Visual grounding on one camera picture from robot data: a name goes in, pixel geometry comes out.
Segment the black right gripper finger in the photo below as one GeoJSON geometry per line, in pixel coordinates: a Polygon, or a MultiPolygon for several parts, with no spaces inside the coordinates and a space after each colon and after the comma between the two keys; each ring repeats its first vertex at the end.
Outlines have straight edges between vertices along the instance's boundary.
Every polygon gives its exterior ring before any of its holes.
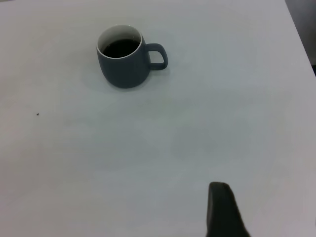
{"type": "Polygon", "coordinates": [[[235,195],[226,183],[209,184],[206,228],[207,237],[250,236],[242,220],[235,195]]]}

